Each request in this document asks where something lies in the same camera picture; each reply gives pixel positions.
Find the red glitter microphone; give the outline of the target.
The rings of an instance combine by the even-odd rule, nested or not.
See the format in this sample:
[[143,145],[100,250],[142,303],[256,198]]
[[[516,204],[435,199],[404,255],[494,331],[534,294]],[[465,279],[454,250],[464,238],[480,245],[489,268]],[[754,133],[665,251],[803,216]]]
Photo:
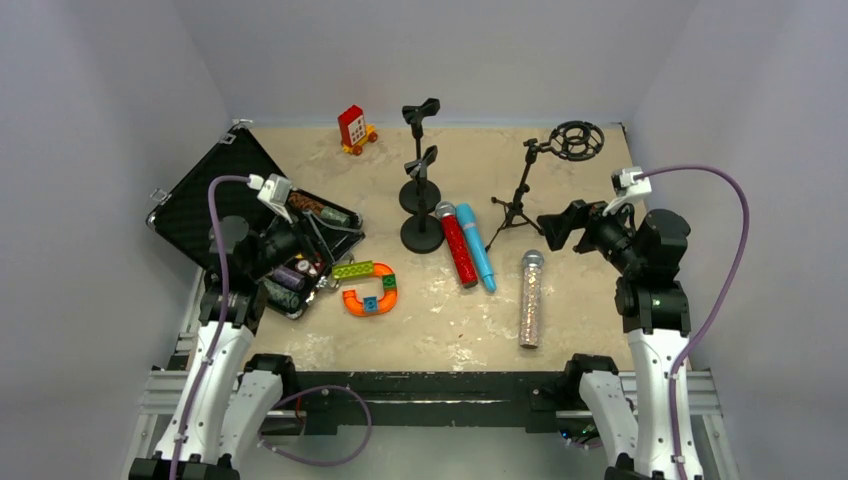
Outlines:
[[448,201],[441,201],[435,207],[435,214],[440,221],[445,240],[448,242],[460,285],[465,289],[476,286],[478,277],[465,243],[455,205]]

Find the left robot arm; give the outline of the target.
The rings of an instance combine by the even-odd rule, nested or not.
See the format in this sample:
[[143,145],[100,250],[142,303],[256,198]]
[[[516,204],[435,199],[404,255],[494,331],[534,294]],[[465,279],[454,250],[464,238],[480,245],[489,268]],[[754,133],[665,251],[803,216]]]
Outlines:
[[206,274],[196,351],[171,423],[153,454],[136,458],[131,479],[236,479],[238,463],[266,414],[297,387],[290,357],[243,360],[268,303],[275,268],[302,255],[318,273],[296,291],[304,310],[328,269],[361,241],[360,217],[333,220],[310,210],[210,214],[156,212],[154,229]]

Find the blue toy microphone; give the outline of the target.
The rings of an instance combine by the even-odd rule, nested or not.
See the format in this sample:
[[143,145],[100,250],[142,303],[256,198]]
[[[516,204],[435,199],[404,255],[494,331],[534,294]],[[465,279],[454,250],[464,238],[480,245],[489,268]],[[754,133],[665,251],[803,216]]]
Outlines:
[[471,206],[467,203],[458,204],[456,206],[456,217],[485,290],[488,293],[495,293],[497,290],[495,275]]

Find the silver glitter microphone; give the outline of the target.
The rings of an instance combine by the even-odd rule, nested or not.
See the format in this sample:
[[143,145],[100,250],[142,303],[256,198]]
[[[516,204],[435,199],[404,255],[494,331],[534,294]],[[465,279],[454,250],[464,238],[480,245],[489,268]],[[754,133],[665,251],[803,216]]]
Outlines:
[[525,349],[539,346],[541,276],[544,257],[538,250],[528,250],[522,257],[523,283],[519,319],[519,345]]

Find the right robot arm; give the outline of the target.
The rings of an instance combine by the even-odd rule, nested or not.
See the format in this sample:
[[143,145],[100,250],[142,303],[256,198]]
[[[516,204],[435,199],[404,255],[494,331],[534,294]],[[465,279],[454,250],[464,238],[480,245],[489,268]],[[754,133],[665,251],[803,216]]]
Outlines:
[[611,214],[606,206],[575,200],[537,222],[551,250],[562,249],[579,230],[574,252],[598,252],[617,270],[614,301],[633,361],[636,399],[627,399],[614,362],[600,355],[572,357],[565,369],[569,389],[592,414],[607,455],[605,478],[701,479],[686,368],[679,360],[691,320],[676,276],[691,228],[670,210],[651,210],[635,226],[632,205]]

